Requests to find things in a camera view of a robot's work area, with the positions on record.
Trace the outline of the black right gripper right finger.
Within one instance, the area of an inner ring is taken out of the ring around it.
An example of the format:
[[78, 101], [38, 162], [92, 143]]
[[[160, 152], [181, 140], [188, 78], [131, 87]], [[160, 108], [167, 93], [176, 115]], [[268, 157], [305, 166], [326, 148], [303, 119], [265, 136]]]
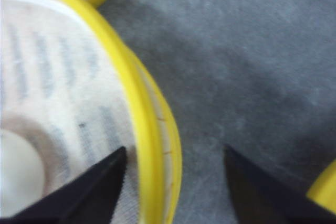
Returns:
[[239, 223], [335, 223], [335, 214], [272, 177], [230, 145], [224, 165]]

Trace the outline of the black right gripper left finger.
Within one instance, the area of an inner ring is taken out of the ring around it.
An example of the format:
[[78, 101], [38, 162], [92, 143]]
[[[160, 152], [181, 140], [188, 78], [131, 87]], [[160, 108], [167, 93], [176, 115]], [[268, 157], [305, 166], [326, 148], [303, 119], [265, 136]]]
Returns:
[[85, 173], [1, 223], [110, 223], [127, 170], [124, 146]]

